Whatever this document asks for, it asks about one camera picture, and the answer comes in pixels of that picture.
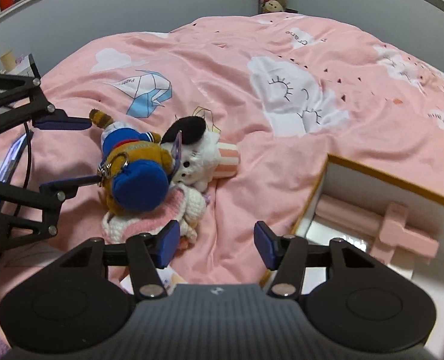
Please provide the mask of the round badge stack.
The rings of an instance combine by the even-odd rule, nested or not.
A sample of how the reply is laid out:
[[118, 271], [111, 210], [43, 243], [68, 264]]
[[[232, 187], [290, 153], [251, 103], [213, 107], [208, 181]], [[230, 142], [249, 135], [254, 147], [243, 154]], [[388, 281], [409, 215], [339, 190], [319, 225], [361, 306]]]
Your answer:
[[[178, 284], [185, 284], [186, 281], [170, 266], [164, 269], [157, 269], [158, 276], [163, 283], [168, 295], [172, 295]], [[121, 287], [130, 294], [133, 294], [132, 281], [130, 275], [127, 275], [120, 282]]]

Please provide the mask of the white glasses case box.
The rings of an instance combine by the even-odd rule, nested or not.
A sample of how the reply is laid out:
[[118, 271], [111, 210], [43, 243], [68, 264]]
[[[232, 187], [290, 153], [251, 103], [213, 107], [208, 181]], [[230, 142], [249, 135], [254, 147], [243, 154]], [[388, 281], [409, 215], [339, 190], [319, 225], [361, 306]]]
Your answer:
[[334, 238], [340, 238], [364, 252], [368, 252], [371, 246], [371, 239], [367, 236], [318, 217], [312, 221], [305, 237], [317, 245], [328, 245]]

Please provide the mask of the brown bear plush blue cap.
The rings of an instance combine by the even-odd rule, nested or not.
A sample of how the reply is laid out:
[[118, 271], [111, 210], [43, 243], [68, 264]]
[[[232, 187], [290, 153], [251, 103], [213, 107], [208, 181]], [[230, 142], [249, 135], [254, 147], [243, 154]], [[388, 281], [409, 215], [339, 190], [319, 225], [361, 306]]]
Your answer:
[[165, 200], [175, 159], [160, 145], [158, 133], [141, 133], [92, 109], [92, 124], [102, 130], [102, 161], [97, 173], [102, 178], [105, 203], [113, 215], [150, 212]]

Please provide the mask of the pink phone holder stick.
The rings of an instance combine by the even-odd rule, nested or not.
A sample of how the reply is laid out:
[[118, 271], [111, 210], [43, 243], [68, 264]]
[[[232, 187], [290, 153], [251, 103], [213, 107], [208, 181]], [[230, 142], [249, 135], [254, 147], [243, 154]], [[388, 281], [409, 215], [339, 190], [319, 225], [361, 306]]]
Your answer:
[[409, 209], [391, 202], [384, 215], [376, 214], [348, 202], [323, 194], [315, 214], [355, 233], [373, 239], [369, 254], [386, 265], [391, 263], [396, 250], [405, 250], [431, 261], [438, 252], [439, 242], [427, 233], [406, 226]]

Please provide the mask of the pink crochet plush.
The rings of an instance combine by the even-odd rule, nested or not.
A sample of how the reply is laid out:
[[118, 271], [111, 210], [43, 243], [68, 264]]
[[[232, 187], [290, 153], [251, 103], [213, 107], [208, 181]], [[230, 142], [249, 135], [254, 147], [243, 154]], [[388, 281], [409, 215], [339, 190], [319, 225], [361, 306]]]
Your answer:
[[175, 220], [180, 225], [178, 248], [186, 250], [198, 238], [197, 227], [206, 206], [206, 198], [197, 189], [176, 184], [169, 189], [164, 202], [153, 211], [122, 216], [107, 212], [102, 219], [102, 229], [105, 237], [117, 244], [139, 233], [156, 235], [169, 221]]

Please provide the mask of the illustrated art card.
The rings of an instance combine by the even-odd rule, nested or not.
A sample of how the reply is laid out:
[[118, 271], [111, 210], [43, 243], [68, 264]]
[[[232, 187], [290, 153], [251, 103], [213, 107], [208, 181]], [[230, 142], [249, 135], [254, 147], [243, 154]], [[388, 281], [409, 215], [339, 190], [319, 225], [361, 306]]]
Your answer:
[[32, 133], [23, 133], [9, 147], [4, 160], [0, 165], [0, 181], [8, 183], [16, 171], [17, 165], [23, 156], [23, 151], [31, 139]]

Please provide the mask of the white cat plush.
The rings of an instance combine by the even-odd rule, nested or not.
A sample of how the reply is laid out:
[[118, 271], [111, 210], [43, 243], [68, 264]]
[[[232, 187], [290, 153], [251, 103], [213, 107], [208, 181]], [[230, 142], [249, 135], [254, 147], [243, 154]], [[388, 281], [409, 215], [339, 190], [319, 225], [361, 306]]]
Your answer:
[[161, 146], [178, 153], [179, 166], [172, 181], [201, 193], [212, 180], [235, 176], [241, 161], [238, 147], [221, 141], [220, 134], [210, 131], [200, 116], [176, 120], [164, 133]]

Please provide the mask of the orange cardboard box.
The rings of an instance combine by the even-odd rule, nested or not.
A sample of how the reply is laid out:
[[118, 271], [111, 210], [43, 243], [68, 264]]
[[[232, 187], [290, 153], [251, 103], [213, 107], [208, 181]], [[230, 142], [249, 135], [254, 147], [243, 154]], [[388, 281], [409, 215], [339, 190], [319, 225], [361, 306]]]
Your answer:
[[306, 239], [312, 221], [322, 219], [315, 209], [323, 194], [379, 215], [389, 203], [407, 206], [406, 226], [435, 238], [437, 255], [427, 261], [396, 250], [386, 265], [369, 254], [371, 237], [368, 252], [334, 238], [324, 245], [331, 267], [306, 269], [300, 299], [268, 295], [259, 330], [269, 334], [269, 353], [278, 359], [444, 359], [444, 197], [332, 155], [291, 235]]

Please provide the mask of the pink cloud bedspread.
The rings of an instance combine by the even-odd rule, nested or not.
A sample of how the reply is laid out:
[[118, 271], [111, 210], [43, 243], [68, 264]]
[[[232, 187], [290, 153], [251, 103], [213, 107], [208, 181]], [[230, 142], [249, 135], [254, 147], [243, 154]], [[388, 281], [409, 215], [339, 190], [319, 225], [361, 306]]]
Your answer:
[[202, 114], [238, 145], [238, 174], [211, 183], [197, 243], [175, 260], [191, 283], [259, 281], [254, 223], [289, 231], [327, 155], [444, 196], [444, 73], [331, 19], [205, 17], [103, 37], [41, 87], [71, 116], [96, 108], [142, 132]]

